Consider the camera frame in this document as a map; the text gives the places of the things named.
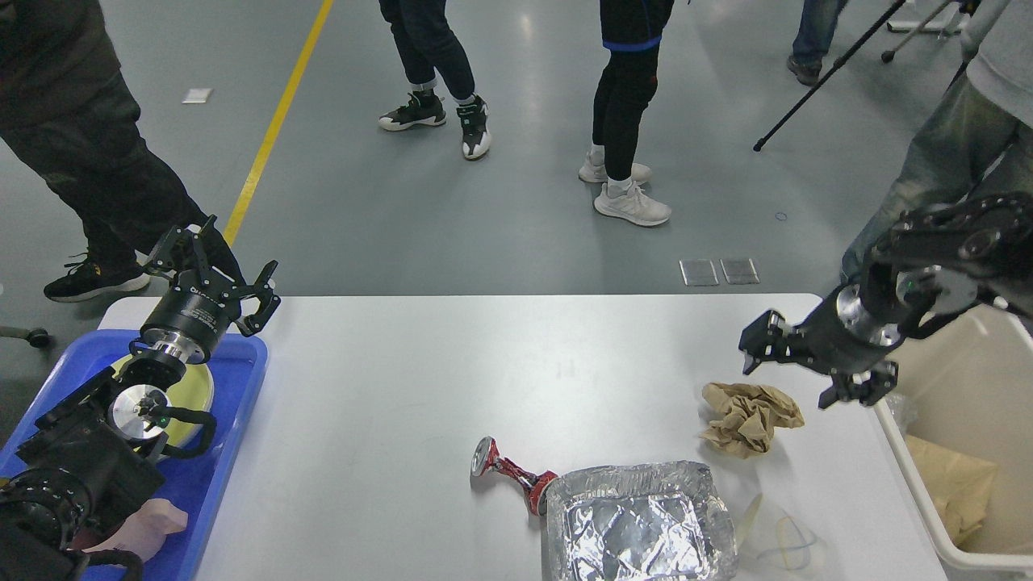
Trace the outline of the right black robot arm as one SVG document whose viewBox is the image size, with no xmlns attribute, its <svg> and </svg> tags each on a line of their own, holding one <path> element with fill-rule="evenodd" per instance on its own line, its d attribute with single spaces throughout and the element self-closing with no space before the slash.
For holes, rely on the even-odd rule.
<svg viewBox="0 0 1033 581">
<path fill-rule="evenodd" d="M 744 328 L 744 372 L 790 363 L 829 376 L 818 400 L 871 406 L 893 392 L 888 356 L 984 304 L 1030 319 L 1031 196 L 1014 192 L 901 213 L 840 284 L 793 326 L 768 310 Z"/>
</svg>

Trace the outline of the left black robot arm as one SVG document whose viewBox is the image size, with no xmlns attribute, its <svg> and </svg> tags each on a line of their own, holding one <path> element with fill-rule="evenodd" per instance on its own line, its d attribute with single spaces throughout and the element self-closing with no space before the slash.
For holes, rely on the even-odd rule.
<svg viewBox="0 0 1033 581">
<path fill-rule="evenodd" d="M 15 448 L 25 467 L 2 485 L 4 580 L 79 580 L 90 565 L 124 565 L 126 580 L 143 577 L 139 555 L 86 553 L 75 537 L 114 532 L 139 511 L 165 484 L 162 458 L 192 459 L 211 448 L 216 416 L 177 405 L 169 388 L 211 359 L 230 326 L 258 334 L 281 303 L 276 261 L 248 283 L 207 256 L 207 240 L 221 240 L 215 221 L 160 239 L 144 271 L 169 280 L 169 289 L 129 343 L 129 360 L 38 416 L 36 433 Z"/>
</svg>

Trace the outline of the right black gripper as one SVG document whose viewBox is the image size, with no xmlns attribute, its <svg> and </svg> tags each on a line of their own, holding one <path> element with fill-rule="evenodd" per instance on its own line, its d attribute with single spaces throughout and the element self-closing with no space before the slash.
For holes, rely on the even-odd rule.
<svg viewBox="0 0 1033 581">
<path fill-rule="evenodd" d="M 745 375 L 764 362 L 803 364 L 829 374 L 831 386 L 817 401 L 825 411 L 837 402 L 873 406 L 893 392 L 899 364 L 881 360 L 902 342 L 897 324 L 876 320 L 862 303 L 859 286 L 846 284 L 829 293 L 800 326 L 768 309 L 742 330 L 738 349 L 744 353 Z"/>
</svg>

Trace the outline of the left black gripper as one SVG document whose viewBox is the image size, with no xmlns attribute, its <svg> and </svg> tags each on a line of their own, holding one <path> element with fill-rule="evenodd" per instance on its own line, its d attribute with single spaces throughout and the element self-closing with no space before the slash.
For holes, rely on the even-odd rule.
<svg viewBox="0 0 1033 581">
<path fill-rule="evenodd" d="M 169 293 L 140 326 L 140 341 L 183 364 L 209 361 L 232 322 L 243 336 L 258 334 L 281 304 L 272 280 L 279 265 L 276 259 L 267 262 L 254 283 L 234 286 L 234 300 L 211 300 L 198 292 L 220 281 L 204 250 L 204 241 L 214 234 L 215 224 L 216 217 L 210 215 L 202 227 L 173 227 L 144 262 L 145 273 L 169 281 Z M 240 316 L 240 303 L 250 299 L 258 300 L 258 308 Z"/>
</svg>

